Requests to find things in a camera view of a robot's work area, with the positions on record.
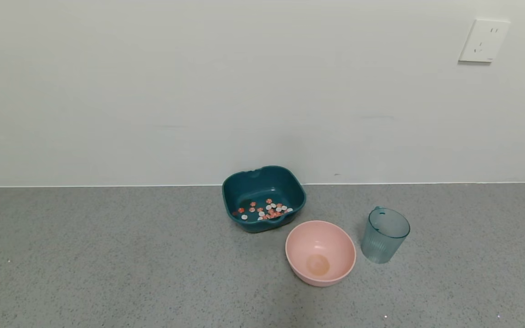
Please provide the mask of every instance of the clear plastic cup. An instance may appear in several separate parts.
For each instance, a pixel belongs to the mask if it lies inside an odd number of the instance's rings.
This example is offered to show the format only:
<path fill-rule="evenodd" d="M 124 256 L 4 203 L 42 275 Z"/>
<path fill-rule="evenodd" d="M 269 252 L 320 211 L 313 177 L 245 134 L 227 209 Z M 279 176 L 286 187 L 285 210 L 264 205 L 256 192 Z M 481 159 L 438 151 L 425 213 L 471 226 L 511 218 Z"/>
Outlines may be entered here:
<path fill-rule="evenodd" d="M 410 232 L 410 224 L 395 210 L 377 206 L 368 216 L 361 248 L 375 263 L 386 263 Z"/>

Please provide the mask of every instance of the wall socket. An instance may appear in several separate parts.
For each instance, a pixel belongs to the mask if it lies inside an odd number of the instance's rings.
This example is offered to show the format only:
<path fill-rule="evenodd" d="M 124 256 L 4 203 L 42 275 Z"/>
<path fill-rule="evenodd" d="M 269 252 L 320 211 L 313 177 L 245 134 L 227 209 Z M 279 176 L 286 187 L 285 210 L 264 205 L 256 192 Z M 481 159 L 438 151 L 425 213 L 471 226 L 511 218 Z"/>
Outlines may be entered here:
<path fill-rule="evenodd" d="M 475 20 L 459 60 L 462 62 L 493 62 L 506 38 L 509 27 L 509 21 Z"/>

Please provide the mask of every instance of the outlet cover plate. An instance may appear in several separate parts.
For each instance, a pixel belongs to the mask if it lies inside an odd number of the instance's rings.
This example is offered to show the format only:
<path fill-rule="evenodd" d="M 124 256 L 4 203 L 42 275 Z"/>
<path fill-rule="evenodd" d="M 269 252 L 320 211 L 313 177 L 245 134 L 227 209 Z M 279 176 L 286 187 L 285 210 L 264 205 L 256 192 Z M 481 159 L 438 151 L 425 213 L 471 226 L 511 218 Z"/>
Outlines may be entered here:
<path fill-rule="evenodd" d="M 475 20 L 459 60 L 462 62 L 493 62 L 506 38 L 509 27 L 509 21 Z"/>

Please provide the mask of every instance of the gray speckled floor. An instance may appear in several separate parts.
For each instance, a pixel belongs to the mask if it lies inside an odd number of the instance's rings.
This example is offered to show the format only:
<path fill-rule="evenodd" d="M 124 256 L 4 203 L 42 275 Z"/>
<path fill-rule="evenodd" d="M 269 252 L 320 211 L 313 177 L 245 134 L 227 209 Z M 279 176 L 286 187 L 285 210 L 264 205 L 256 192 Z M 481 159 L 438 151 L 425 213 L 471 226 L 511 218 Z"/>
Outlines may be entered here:
<path fill-rule="evenodd" d="M 525 327 L 525 184 L 305 190 L 292 224 L 251 235 L 219 187 L 0 189 L 0 327 Z M 375 205 L 411 223 L 387 264 L 358 247 Z M 314 219 L 358 248 L 329 288 L 284 255 Z"/>

